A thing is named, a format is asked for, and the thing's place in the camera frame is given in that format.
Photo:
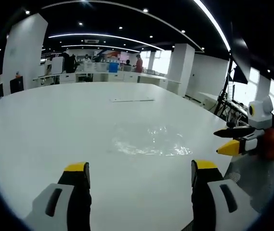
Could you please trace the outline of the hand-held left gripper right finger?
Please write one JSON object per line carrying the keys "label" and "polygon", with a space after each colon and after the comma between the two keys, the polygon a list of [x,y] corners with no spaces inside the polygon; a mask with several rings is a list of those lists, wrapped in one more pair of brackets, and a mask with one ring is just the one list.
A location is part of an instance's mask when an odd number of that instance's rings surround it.
{"label": "hand-held left gripper right finger", "polygon": [[232,180],[225,180],[217,166],[192,160],[192,231],[246,231],[258,218],[250,196]]}

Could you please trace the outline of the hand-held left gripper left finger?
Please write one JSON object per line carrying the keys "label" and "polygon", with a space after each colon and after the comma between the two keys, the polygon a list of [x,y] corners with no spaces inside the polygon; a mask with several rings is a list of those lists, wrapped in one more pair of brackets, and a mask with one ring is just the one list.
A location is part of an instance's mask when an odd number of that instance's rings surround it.
{"label": "hand-held left gripper left finger", "polygon": [[68,165],[58,182],[33,200],[26,225],[31,231],[89,231],[90,188],[89,163]]}

